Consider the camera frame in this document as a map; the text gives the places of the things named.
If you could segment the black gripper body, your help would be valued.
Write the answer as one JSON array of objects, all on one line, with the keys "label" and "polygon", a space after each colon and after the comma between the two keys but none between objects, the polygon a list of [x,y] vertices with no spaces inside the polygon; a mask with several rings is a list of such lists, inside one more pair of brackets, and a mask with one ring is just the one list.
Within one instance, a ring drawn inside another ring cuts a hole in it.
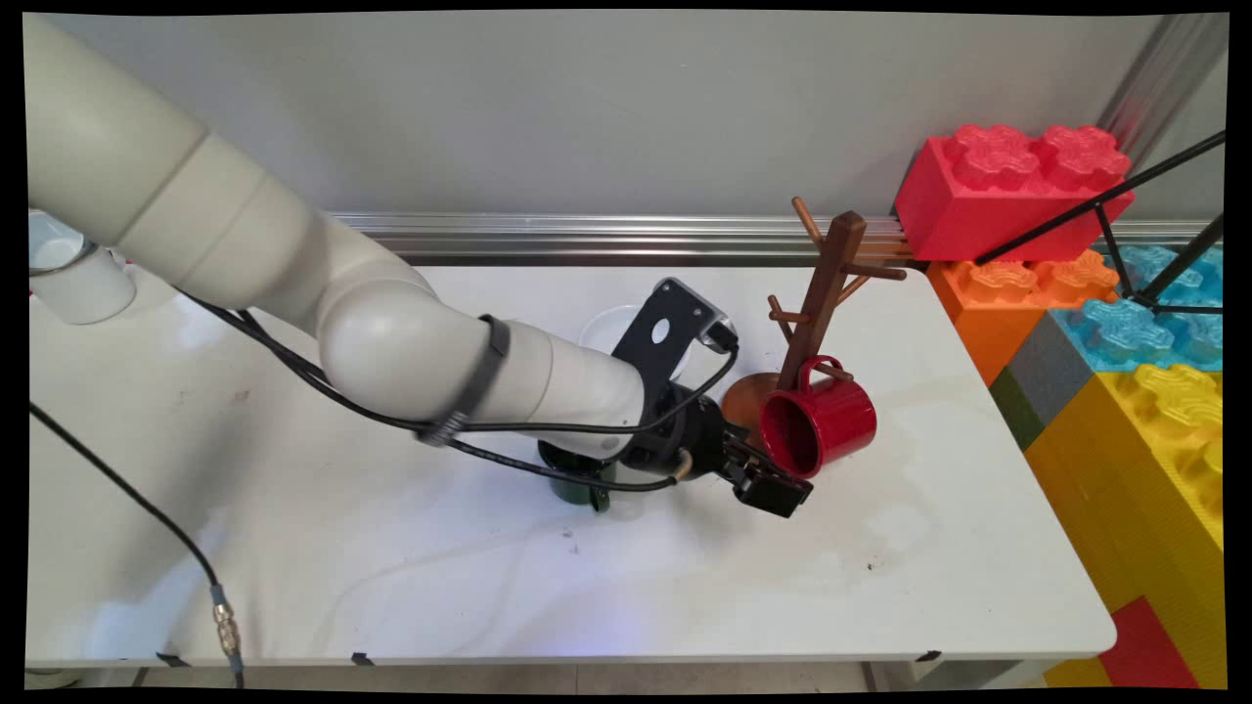
[{"label": "black gripper body", "polygon": [[730,479],[732,460],[725,453],[725,433],[745,437],[745,432],[727,423],[710,397],[694,397],[694,390],[675,382],[667,385],[654,413],[676,410],[681,401],[686,406],[665,423],[634,436],[622,453],[623,466],[662,477],[675,476],[679,482],[705,475]]}]

